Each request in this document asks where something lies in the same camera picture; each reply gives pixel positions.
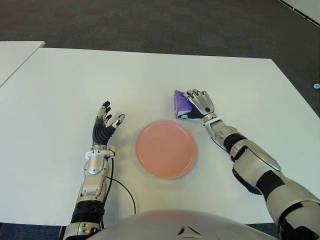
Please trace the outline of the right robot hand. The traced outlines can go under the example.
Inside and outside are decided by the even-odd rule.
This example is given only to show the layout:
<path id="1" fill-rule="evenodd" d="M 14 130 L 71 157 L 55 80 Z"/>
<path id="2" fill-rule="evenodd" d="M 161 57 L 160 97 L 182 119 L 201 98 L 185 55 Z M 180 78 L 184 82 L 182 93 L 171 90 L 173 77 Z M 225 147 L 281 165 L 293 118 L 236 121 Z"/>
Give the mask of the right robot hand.
<path id="1" fill-rule="evenodd" d="M 183 96 L 191 105 L 191 111 L 186 114 L 188 119 L 211 119 L 217 116 L 215 114 L 214 104 L 205 90 L 188 90 Z"/>

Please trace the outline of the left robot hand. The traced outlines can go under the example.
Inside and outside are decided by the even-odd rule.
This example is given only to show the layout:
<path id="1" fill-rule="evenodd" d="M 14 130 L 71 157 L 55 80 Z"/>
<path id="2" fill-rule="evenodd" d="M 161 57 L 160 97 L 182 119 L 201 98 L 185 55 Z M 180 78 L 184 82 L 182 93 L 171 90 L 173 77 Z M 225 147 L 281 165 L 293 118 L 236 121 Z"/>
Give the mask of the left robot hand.
<path id="1" fill-rule="evenodd" d="M 110 125 L 107 125 L 112 115 L 109 114 L 111 103 L 106 101 L 99 108 L 92 130 L 92 146 L 107 145 L 116 129 L 124 122 L 125 114 L 120 114 Z"/>

